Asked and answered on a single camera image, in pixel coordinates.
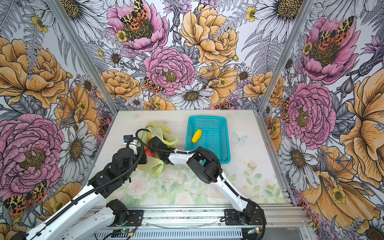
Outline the yellow-green plastic bag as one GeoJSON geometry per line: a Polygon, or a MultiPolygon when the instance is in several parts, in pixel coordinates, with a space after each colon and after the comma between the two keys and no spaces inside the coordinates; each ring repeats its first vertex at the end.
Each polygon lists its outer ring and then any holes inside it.
{"type": "Polygon", "coordinates": [[[152,177],[159,176],[166,165],[170,165],[169,155],[176,149],[179,139],[171,134],[167,125],[160,122],[149,122],[144,129],[136,131],[145,144],[147,163],[140,166],[143,172],[148,172],[152,177]]]}

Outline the yellow corn toy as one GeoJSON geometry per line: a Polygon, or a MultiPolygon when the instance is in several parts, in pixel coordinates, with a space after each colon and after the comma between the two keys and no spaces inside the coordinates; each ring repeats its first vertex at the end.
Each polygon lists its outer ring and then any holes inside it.
{"type": "Polygon", "coordinates": [[[192,139],[191,139],[191,142],[192,142],[193,144],[196,144],[196,143],[200,140],[200,138],[202,137],[202,134],[203,134],[203,131],[202,131],[201,129],[197,129],[197,130],[195,131],[195,133],[194,133],[192,139]]]}

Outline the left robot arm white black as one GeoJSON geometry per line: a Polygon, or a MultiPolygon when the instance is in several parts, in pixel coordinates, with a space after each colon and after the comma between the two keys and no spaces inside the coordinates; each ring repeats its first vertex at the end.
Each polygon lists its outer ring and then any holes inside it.
{"type": "Polygon", "coordinates": [[[81,192],[58,212],[28,232],[18,232],[13,240],[83,240],[104,227],[123,227],[136,223],[125,204],[112,200],[93,216],[80,222],[89,210],[103,202],[114,191],[130,180],[139,164],[146,163],[143,148],[137,151],[122,148],[113,155],[113,161],[97,173],[81,192]]]}

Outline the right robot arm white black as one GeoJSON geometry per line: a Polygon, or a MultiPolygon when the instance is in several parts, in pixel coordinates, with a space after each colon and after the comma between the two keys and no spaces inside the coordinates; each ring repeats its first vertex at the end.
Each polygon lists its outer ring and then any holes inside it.
{"type": "Polygon", "coordinates": [[[238,212],[239,222],[244,225],[265,226],[264,210],[259,204],[242,195],[223,172],[218,157],[210,150],[198,147],[192,151],[181,151],[168,147],[158,137],[149,140],[146,147],[155,152],[165,164],[189,167],[204,183],[214,185],[238,212]]]}

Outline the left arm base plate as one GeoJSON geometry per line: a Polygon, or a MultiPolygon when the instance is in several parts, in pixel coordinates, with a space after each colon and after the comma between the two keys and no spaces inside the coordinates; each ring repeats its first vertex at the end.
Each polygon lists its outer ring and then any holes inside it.
{"type": "Polygon", "coordinates": [[[143,210],[127,210],[123,213],[123,219],[119,222],[119,225],[123,227],[140,227],[143,219],[143,210]]]}

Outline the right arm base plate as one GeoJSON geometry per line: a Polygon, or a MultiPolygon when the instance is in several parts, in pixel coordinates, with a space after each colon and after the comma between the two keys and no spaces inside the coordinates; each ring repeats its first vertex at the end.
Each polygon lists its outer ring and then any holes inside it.
{"type": "Polygon", "coordinates": [[[222,221],[226,226],[262,226],[267,223],[260,209],[251,210],[250,213],[243,213],[234,209],[224,209],[222,221]]]}

